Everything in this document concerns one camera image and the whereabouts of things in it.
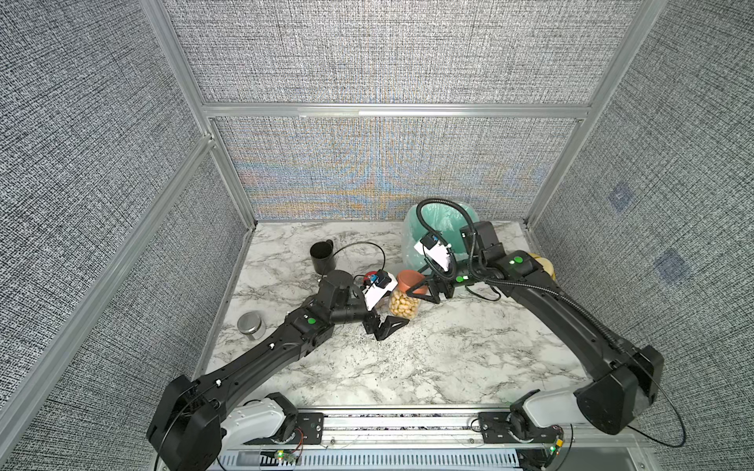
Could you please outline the orange lid peanut jar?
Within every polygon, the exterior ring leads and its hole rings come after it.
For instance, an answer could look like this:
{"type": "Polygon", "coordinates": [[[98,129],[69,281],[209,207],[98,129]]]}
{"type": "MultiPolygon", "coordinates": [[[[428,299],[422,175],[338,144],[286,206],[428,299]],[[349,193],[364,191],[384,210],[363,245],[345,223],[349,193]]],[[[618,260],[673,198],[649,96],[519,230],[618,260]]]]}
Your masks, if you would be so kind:
{"type": "Polygon", "coordinates": [[[393,290],[389,301],[389,312],[393,316],[412,320],[416,318],[420,299],[408,295],[408,290],[425,279],[420,272],[402,270],[397,277],[398,286],[393,290]]]}

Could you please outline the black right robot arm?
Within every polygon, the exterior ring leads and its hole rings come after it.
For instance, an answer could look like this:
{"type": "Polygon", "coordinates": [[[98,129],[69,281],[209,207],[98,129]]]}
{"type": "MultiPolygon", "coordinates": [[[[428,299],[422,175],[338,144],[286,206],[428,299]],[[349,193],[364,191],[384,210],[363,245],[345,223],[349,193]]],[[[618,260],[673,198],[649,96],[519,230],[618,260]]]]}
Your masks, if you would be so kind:
{"type": "Polygon", "coordinates": [[[530,253],[506,252],[488,222],[461,229],[467,265],[459,266],[441,237],[427,234],[417,244],[432,274],[408,284],[406,293],[433,303],[452,298],[456,288],[485,284],[534,314],[579,360],[587,382],[557,391],[534,390],[512,403],[510,435],[529,443],[550,427],[590,424],[616,435],[659,396],[664,357],[654,347],[639,349],[596,320],[568,296],[530,253]]]}

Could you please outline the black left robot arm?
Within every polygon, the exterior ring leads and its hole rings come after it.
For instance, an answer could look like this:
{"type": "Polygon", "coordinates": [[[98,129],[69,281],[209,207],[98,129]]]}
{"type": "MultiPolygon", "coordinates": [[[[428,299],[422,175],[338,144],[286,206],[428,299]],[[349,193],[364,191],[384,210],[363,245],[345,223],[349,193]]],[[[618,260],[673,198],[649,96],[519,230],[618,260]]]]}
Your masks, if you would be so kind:
{"type": "Polygon", "coordinates": [[[206,470],[218,459],[224,426],[233,409],[252,391],[328,341],[338,324],[359,323],[376,341],[406,326],[406,319],[381,318],[376,304],[390,296],[397,278],[380,270],[366,287],[350,273],[334,270],[318,290],[289,312],[283,323],[250,351],[196,380],[181,375],[170,382],[147,428],[147,441],[171,470],[206,470]]]}

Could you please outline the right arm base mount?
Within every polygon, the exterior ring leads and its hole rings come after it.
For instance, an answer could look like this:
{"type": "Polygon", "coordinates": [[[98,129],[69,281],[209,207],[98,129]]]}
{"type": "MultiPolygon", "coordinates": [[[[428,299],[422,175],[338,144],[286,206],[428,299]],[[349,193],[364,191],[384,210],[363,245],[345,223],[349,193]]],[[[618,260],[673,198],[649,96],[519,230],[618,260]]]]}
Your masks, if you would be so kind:
{"type": "Polygon", "coordinates": [[[479,412],[478,425],[486,445],[554,444],[563,437],[559,427],[537,428],[517,413],[509,411],[479,412]]]}

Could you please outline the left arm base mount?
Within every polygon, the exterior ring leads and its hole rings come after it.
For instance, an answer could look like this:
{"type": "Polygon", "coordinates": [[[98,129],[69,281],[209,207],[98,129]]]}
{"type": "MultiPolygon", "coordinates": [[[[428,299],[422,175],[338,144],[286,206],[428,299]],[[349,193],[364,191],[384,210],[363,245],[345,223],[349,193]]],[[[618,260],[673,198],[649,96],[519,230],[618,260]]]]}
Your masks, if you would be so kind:
{"type": "Polygon", "coordinates": [[[257,438],[243,441],[244,445],[283,445],[292,447],[303,445],[320,445],[324,431],[323,413],[299,412],[296,419],[286,418],[278,431],[269,438],[257,438]]]}

